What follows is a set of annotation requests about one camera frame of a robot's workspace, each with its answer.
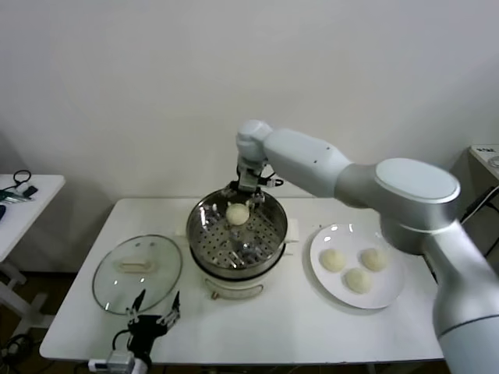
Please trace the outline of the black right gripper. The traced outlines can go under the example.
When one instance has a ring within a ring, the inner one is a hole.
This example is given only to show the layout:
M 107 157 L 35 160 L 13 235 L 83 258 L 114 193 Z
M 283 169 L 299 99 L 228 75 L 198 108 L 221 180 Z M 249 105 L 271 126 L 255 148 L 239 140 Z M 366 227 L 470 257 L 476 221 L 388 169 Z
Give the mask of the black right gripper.
M 248 198 L 248 208 L 250 211 L 257 210 L 265 203 L 265 193 L 259 190 L 264 184 L 261 177 L 262 169 L 244 168 L 238 166 L 236 174 L 238 176 L 236 189 L 230 185 L 222 189 L 222 197 L 226 200 L 226 204 L 230 205 L 239 201 L 239 192 L 251 194 Z

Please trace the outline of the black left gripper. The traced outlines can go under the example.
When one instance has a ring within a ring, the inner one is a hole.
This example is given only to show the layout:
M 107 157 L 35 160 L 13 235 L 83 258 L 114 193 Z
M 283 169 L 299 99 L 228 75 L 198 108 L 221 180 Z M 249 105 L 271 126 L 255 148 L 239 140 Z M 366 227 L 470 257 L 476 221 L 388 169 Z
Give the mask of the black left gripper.
M 143 289 L 132 305 L 126 308 L 126 315 L 129 319 L 128 329 L 131 334 L 129 350 L 133 353 L 150 353 L 155 340 L 168 332 L 168 325 L 175 325 L 180 319 L 180 291 L 177 291 L 171 308 L 162 316 L 139 316 L 144 296 L 145 290 Z

